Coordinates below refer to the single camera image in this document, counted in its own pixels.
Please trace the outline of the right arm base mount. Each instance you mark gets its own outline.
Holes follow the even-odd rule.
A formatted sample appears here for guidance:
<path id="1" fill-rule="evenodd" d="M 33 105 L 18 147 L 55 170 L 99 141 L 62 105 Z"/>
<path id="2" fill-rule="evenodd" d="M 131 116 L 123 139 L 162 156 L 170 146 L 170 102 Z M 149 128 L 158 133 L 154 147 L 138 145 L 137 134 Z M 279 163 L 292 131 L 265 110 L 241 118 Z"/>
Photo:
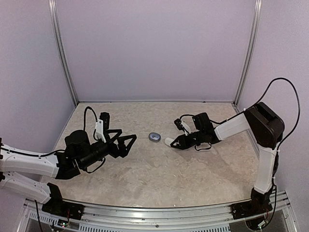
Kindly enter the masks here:
<path id="1" fill-rule="evenodd" d="M 262 194 L 252 188 L 250 200 L 231 205 L 233 219 L 247 218 L 271 211 L 273 209 L 270 203 L 272 191 L 273 188 Z"/>

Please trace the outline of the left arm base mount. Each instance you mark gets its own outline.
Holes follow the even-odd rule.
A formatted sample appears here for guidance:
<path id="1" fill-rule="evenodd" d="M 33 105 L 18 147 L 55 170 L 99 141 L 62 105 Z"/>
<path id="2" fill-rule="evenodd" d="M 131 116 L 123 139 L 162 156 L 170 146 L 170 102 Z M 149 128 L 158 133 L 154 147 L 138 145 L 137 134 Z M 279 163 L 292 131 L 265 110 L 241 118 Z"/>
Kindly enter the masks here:
<path id="1" fill-rule="evenodd" d="M 67 219 L 81 220 L 84 205 L 63 200 L 57 185 L 47 183 L 47 186 L 50 190 L 50 199 L 42 205 L 42 211 Z"/>

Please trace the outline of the white earbud charging case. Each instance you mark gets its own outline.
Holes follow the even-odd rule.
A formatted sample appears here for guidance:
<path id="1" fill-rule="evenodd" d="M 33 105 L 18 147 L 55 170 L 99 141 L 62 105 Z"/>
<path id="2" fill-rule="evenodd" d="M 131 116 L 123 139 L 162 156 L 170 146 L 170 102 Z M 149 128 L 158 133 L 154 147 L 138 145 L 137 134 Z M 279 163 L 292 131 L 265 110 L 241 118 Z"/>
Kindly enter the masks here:
<path id="1" fill-rule="evenodd" d="M 171 144 L 173 143 L 174 140 L 175 139 L 173 139 L 173 138 L 166 138 L 165 139 L 165 145 L 171 146 Z"/>

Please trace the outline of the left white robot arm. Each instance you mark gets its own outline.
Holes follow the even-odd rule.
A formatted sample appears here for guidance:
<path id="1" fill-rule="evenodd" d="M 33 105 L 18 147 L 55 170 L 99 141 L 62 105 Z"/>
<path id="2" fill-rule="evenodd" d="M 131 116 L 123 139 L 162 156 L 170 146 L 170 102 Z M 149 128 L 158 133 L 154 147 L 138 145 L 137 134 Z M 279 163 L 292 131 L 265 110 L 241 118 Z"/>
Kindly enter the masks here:
<path id="1" fill-rule="evenodd" d="M 0 145 L 0 187 L 48 204 L 57 215 L 67 211 L 57 185 L 35 181 L 24 174 L 38 174 L 57 180 L 70 180 L 96 162 L 104 164 L 106 156 L 126 157 L 137 136 L 122 136 L 122 130 L 109 130 L 114 137 L 106 141 L 90 143 L 84 130 L 76 130 L 65 138 L 66 148 L 50 153 L 19 150 L 5 144 Z"/>

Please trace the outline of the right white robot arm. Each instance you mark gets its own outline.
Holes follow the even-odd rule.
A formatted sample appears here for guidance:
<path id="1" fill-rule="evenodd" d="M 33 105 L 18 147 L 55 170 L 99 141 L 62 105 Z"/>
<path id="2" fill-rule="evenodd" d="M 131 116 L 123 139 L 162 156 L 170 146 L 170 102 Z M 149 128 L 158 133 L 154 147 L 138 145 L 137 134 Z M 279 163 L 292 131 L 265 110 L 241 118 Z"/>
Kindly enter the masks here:
<path id="1" fill-rule="evenodd" d="M 196 131 L 192 132 L 182 118 L 176 119 L 174 124 L 184 133 L 175 139 L 166 138 L 167 146 L 179 150 L 196 148 L 203 143 L 212 146 L 244 131 L 252 131 L 259 151 L 258 174 L 251 191 L 251 199 L 241 209 L 253 215 L 260 211 L 270 211 L 270 195 L 275 187 L 279 147 L 285 129 L 283 120 L 263 102 L 254 104 L 216 126 L 207 113 L 192 115 L 191 118 Z"/>

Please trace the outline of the purple earbud charging case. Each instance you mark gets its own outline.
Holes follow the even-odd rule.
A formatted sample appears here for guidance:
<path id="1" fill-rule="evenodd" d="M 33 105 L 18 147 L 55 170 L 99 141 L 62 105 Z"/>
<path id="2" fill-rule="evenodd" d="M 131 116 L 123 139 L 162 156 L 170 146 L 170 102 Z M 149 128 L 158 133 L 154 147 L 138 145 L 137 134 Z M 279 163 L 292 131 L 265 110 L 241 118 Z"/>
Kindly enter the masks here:
<path id="1" fill-rule="evenodd" d="M 150 141 L 159 142 L 161 140 L 161 135 L 156 133 L 156 132 L 151 132 L 148 135 L 148 138 L 149 138 Z"/>

